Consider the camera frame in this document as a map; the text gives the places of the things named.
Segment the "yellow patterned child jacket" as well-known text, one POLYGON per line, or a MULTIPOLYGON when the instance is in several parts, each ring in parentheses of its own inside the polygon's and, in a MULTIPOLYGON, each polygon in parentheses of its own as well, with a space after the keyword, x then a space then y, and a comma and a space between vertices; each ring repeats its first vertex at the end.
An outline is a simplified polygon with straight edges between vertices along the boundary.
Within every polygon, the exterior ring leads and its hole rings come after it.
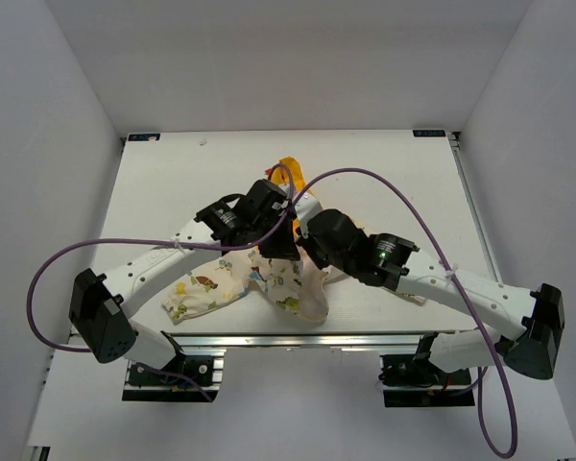
POLYGON ((256 247, 231 252, 195 269, 171 285, 160 306, 175 325, 211 314, 258 290, 279 310, 321 324, 329 304, 325 286, 346 275, 319 269, 305 253, 294 262, 263 257, 256 247))

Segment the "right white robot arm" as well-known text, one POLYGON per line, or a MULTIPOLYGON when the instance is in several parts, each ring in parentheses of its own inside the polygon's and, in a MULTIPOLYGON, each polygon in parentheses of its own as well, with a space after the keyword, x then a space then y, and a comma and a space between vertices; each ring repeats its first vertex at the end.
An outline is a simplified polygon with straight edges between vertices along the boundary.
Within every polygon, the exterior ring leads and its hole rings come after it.
POLYGON ((423 381, 496 360, 534 379, 552 378, 564 331, 560 289, 537 290, 448 270, 413 242, 393 234, 367 234, 337 209, 300 211, 297 243, 320 268, 332 266, 359 282, 397 294, 423 297, 485 327, 457 333, 427 333, 407 368, 423 381))

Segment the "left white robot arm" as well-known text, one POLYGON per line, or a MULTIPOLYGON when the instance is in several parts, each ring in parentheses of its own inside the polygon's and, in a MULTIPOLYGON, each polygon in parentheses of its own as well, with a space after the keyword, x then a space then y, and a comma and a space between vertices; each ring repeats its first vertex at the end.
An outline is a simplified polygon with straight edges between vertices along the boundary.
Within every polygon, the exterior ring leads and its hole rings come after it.
POLYGON ((136 312, 170 283, 229 252, 259 247, 268 257, 296 260, 292 235, 294 188, 256 181, 204 207, 171 240, 97 275, 86 269, 74 281, 69 319, 100 363, 120 357, 150 367, 161 382, 183 372, 180 346, 165 332, 133 320, 136 312))

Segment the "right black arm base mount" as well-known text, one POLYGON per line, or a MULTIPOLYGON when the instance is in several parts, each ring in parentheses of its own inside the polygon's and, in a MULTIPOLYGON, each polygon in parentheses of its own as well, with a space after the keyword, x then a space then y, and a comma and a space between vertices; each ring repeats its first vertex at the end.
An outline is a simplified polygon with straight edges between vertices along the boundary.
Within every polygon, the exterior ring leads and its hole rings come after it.
POLYGON ((447 373, 428 359, 438 333, 424 334, 416 351, 380 357, 378 382, 386 408, 472 407, 476 386, 467 369, 447 373))

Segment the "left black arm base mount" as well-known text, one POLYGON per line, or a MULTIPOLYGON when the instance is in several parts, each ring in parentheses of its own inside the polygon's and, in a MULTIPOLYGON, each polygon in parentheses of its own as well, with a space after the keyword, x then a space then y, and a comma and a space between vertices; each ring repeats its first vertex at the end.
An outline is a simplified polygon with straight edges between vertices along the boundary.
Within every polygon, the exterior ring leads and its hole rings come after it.
POLYGON ((147 339, 138 336, 143 351, 129 357, 122 401, 213 403, 215 356, 188 354, 173 336, 162 331, 147 339))

